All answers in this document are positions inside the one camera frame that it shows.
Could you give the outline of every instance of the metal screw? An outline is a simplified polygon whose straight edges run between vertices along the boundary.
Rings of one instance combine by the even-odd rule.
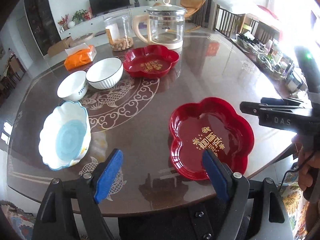
[[[52,184],[58,184],[60,181],[59,178],[54,178],[53,180],[51,180]]]
[[[235,172],[235,173],[233,174],[233,176],[234,176],[236,179],[240,179],[240,178],[242,177],[242,174],[239,173],[239,172]]]
[[[202,211],[199,211],[199,212],[196,212],[196,217],[197,218],[201,218],[201,217],[203,217],[203,212]]]
[[[266,182],[269,183],[269,184],[272,184],[272,183],[273,183],[273,179],[271,179],[271,178],[266,178]]]
[[[211,239],[211,234],[205,234],[205,235],[203,236],[203,239],[208,239],[208,240],[210,240],[210,239]]]
[[[85,174],[83,174],[83,177],[85,179],[90,179],[92,177],[92,174],[90,172],[86,172]]]

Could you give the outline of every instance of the glass teapot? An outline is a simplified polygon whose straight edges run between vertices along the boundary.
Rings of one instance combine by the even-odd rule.
[[[168,49],[178,49],[183,44],[185,8],[171,5],[170,0],[163,0],[163,5],[147,8],[147,15],[135,16],[132,28],[138,38],[147,44],[164,45]],[[142,36],[139,23],[147,22],[148,38]]]

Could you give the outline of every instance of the orange chair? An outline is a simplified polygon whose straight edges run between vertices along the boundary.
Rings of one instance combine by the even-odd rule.
[[[204,3],[205,0],[180,0],[180,5],[186,9],[185,19],[191,20],[191,16],[194,15]],[[188,29],[185,32],[191,32],[199,28],[200,26],[196,25],[194,28]]]

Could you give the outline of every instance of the teapot handle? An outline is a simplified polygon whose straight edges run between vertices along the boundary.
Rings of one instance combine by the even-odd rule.
[[[142,36],[142,34],[139,31],[139,23],[140,22],[145,22],[149,20],[149,15],[137,15],[133,18],[132,20],[132,29],[134,30],[134,32],[136,33],[137,37],[142,40],[145,43],[149,43],[149,41]]]

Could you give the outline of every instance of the white bowl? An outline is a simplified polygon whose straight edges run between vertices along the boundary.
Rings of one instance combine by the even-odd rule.
[[[58,87],[57,95],[68,101],[79,101],[88,90],[88,83],[85,78],[85,71],[76,71],[68,75]]]
[[[77,164],[87,153],[91,141],[89,116],[79,103],[66,101],[44,121],[39,153],[52,170]]]
[[[97,89],[115,86],[122,77],[123,65],[116,57],[105,58],[93,64],[87,71],[87,81]]]

